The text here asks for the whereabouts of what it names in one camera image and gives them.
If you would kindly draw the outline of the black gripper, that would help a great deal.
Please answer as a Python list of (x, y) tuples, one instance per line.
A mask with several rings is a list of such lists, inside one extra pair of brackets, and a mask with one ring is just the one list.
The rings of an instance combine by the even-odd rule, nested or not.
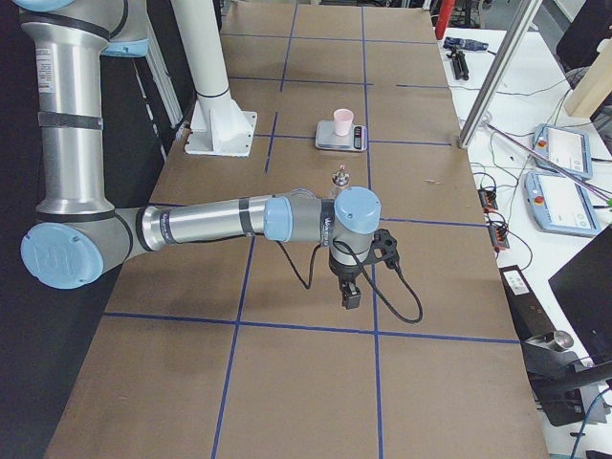
[(338, 278), (342, 307), (344, 309), (358, 308), (361, 304), (358, 278), (363, 274), (363, 269), (359, 265), (342, 264), (334, 257), (329, 258), (329, 268)]

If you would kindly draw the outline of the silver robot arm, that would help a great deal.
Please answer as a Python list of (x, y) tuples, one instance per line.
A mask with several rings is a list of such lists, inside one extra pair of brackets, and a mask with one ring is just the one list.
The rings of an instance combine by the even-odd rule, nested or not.
[(104, 191), (100, 60), (147, 54), (147, 6), (22, 1), (19, 9), (35, 45), (45, 170), (45, 197), (20, 249), (32, 276), (56, 289), (76, 289), (148, 251), (262, 235), (328, 249), (343, 306), (359, 305), (357, 278), (383, 240), (382, 206), (373, 191), (351, 186), (319, 199), (297, 189), (186, 207), (116, 208)]

